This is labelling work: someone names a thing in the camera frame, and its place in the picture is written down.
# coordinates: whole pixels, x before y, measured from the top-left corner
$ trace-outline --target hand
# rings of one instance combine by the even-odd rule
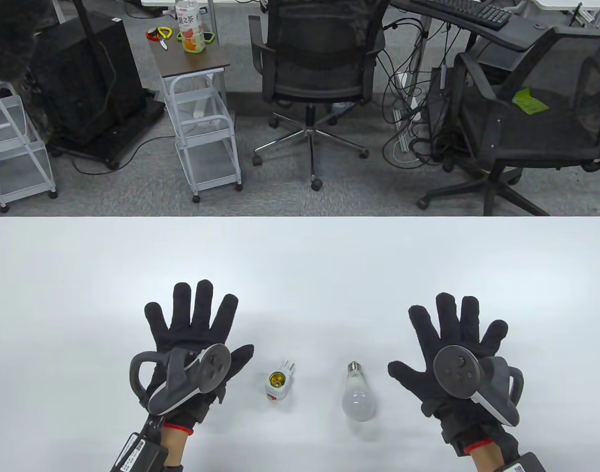
[[[449,414],[468,427],[479,423],[496,422],[481,405],[450,396],[440,386],[433,373],[433,360],[445,346],[458,345],[469,349],[478,359],[495,355],[508,332],[506,322],[493,321],[480,341],[480,302],[473,296],[462,299],[462,312],[457,317],[455,298],[440,293],[435,298],[440,321],[440,335],[424,306],[412,306],[410,321],[416,330],[424,356],[426,370],[418,372],[399,360],[388,364],[388,372],[422,402],[424,415],[442,420]]]
[[[213,344],[226,343],[239,303],[237,297],[227,294],[223,298],[212,324],[210,324],[212,283],[203,280],[197,284],[195,308],[192,317],[190,314],[190,300],[190,286],[187,283],[176,284],[174,287],[174,312],[169,328],[167,328],[165,317],[158,303],[151,302],[145,306],[145,317],[149,321],[151,334],[159,353],[167,353],[173,348],[186,348],[199,353]],[[224,381],[212,392],[199,393],[175,411],[170,412],[165,417],[165,425],[177,426],[179,429],[192,434],[195,423],[203,422],[210,405],[215,399],[219,398],[219,402],[223,402],[226,383],[245,367],[253,354],[254,346],[251,344],[234,351],[231,355],[230,370]],[[151,383],[147,387],[147,392],[153,392],[166,379],[165,369],[157,364]]]

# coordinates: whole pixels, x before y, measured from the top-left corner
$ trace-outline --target black mesh backrest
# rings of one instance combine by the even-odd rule
[[[276,51],[274,93],[361,95],[365,52],[374,47],[388,3],[270,0],[267,46]]]
[[[549,110],[524,115],[522,143],[507,146],[594,148],[595,159],[600,158],[600,35],[578,28],[552,29],[511,73],[498,96],[511,100],[526,89]]]

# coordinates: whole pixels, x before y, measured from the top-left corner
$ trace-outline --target white bulb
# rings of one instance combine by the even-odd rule
[[[354,421],[368,421],[374,416],[376,400],[365,382],[358,362],[350,362],[346,389],[341,398],[344,413]]]

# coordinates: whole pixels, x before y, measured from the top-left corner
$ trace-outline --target office chair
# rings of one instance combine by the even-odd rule
[[[460,166],[474,181],[428,191],[417,202],[420,209],[437,197],[484,190],[484,216],[493,213],[497,195],[546,216],[510,187],[523,167],[600,169],[600,29],[550,29],[498,86],[491,86],[470,52],[456,56],[454,71],[450,123],[466,140],[472,159]],[[530,115],[514,104],[527,89],[548,109]],[[505,172],[507,167],[515,169]]]
[[[389,0],[270,0],[267,44],[263,43],[259,16],[250,16],[254,67],[263,76],[263,99],[267,103],[305,104],[304,123],[274,113],[269,124],[279,121],[297,130],[254,150],[252,164],[261,166],[261,151],[304,137],[311,156],[311,188],[319,191],[315,176],[314,139],[330,139],[359,151],[363,146],[318,129],[331,113],[316,119],[316,104],[367,103],[372,99],[376,56],[385,48],[383,15]]]

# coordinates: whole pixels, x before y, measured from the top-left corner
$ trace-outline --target fuzzy gray object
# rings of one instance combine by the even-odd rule
[[[26,72],[35,48],[35,30],[48,13],[48,0],[0,0],[0,80]]]

